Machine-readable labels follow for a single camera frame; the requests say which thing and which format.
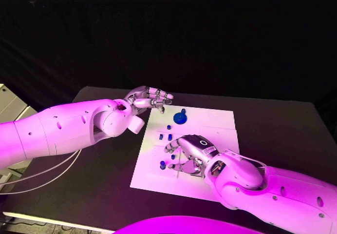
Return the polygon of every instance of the white board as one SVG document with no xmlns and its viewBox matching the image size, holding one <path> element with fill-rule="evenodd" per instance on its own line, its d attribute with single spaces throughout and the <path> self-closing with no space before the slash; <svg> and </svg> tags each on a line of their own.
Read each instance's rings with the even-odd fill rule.
<svg viewBox="0 0 337 234">
<path fill-rule="evenodd" d="M 178 125 L 173 121 L 173 116 L 183 108 L 187 122 Z M 151 109 L 129 185 L 131 188 L 217 201 L 200 177 L 168 168 L 160 169 L 160 161 L 164 161 L 165 165 L 187 161 L 180 148 L 173 152 L 174 159 L 170 153 L 164 153 L 164 146 L 170 143 L 168 134 L 171 134 L 171 140 L 183 135 L 200 135 L 210 140 L 219 152 L 230 149 L 239 153 L 233 112 L 168 105 L 161 115 L 157 109 Z"/>
</svg>

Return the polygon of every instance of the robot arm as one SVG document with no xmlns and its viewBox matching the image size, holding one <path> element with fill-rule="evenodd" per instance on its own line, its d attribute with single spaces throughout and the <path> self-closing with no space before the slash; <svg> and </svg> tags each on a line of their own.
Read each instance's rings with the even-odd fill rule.
<svg viewBox="0 0 337 234">
<path fill-rule="evenodd" d="M 178 146 L 189 160 L 168 168 L 200 172 L 223 206 L 248 211 L 292 233 L 337 233 L 337 186 L 263 163 L 255 167 L 249 162 L 255 160 L 232 150 L 219 153 L 201 136 L 183 136 L 165 152 Z"/>
<path fill-rule="evenodd" d="M 70 153 L 102 139 L 117 137 L 128 128 L 135 134 L 147 108 L 171 104 L 173 95 L 145 86 L 124 99 L 93 100 L 47 108 L 30 117 L 0 124 L 0 168 L 40 156 Z"/>
</svg>

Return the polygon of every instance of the blue knob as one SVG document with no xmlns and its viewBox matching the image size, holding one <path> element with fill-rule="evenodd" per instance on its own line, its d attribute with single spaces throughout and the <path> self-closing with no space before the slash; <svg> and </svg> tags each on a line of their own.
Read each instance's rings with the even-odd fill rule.
<svg viewBox="0 0 337 234">
<path fill-rule="evenodd" d="M 177 123 L 177 124 L 184 124 L 186 123 L 187 116 L 186 116 L 184 113 L 186 113 L 186 109 L 181 109 L 181 112 L 174 114 L 174 116 L 173 116 L 174 123 Z"/>
<path fill-rule="evenodd" d="M 160 162 L 160 169 L 163 170 L 164 168 L 165 168 L 165 162 L 161 161 L 161 162 Z"/>
</svg>

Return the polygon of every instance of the table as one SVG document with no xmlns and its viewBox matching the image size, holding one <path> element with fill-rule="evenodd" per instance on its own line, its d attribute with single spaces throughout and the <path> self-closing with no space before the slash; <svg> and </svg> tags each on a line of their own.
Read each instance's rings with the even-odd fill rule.
<svg viewBox="0 0 337 234">
<path fill-rule="evenodd" d="M 122 98 L 128 90 L 85 87 L 73 102 Z M 174 105 L 233 111 L 240 154 L 266 165 L 298 171 L 337 185 L 337 145 L 307 102 L 174 94 Z M 145 123 L 150 111 L 140 117 Z M 220 203 L 129 188 L 144 130 L 82 150 L 65 175 L 40 189 L 10 195 L 4 214 L 82 225 L 92 230 L 118 230 L 131 223 L 165 215 L 191 215 L 223 220 L 266 234 L 288 233 L 242 210 Z M 69 155 L 33 159 L 24 176 L 56 165 Z M 65 170 L 70 162 L 29 181 L 14 191 L 33 188 Z"/>
</svg>

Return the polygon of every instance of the black background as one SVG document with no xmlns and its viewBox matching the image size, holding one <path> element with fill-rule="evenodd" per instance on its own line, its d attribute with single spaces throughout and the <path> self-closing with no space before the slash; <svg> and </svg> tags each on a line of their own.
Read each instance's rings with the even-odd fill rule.
<svg viewBox="0 0 337 234">
<path fill-rule="evenodd" d="M 333 133 L 335 30 L 322 2 L 3 0 L 0 82 L 37 111 L 85 86 L 308 101 Z"/>
</svg>

